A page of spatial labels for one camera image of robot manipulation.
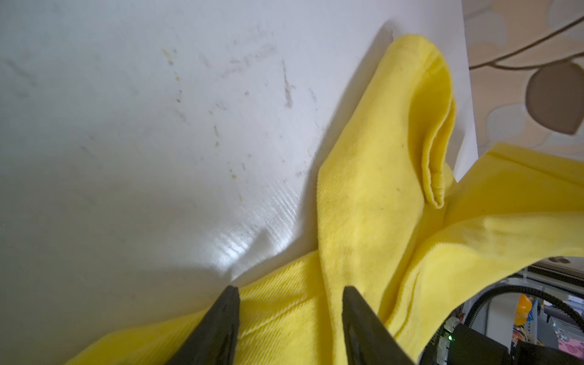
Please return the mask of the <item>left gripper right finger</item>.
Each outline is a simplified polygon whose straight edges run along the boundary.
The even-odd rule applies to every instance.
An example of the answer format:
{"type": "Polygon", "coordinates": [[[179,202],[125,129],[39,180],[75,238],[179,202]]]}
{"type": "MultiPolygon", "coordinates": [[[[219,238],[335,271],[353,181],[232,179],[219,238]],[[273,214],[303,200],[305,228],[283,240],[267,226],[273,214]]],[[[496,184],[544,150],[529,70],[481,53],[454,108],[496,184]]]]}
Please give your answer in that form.
{"type": "Polygon", "coordinates": [[[343,290],[342,324],[349,365],[413,364],[353,286],[343,290]]]}

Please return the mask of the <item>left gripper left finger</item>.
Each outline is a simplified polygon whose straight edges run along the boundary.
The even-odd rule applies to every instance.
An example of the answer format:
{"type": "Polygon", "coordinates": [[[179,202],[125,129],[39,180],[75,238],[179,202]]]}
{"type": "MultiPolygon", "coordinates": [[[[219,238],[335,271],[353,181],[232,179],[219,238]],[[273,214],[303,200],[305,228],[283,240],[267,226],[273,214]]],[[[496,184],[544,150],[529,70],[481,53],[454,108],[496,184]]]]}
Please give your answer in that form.
{"type": "Polygon", "coordinates": [[[240,294],[226,287],[167,365],[232,365],[240,326],[240,294]]]}

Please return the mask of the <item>yellow trousers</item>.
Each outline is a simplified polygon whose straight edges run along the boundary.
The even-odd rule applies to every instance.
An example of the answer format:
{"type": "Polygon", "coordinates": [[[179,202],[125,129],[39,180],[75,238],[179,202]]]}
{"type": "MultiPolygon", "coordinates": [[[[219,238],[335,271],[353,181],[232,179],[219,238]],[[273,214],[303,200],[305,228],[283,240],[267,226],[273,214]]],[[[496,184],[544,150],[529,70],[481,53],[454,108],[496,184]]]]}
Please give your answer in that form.
{"type": "Polygon", "coordinates": [[[455,180],[442,53],[407,34],[386,50],[319,170],[318,247],[241,290],[237,364],[345,364],[354,286],[407,356],[477,292],[583,254],[583,164],[498,144],[455,180]]]}

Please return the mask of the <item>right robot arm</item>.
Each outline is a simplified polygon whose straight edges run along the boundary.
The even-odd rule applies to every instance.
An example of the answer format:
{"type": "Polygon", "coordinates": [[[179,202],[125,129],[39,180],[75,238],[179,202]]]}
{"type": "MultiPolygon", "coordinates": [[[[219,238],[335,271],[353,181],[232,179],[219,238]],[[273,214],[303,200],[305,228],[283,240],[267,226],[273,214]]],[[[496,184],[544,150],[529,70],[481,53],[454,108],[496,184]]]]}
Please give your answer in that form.
{"type": "Polygon", "coordinates": [[[511,351],[486,335],[448,319],[433,335],[419,364],[582,364],[559,349],[519,342],[511,351]]]}

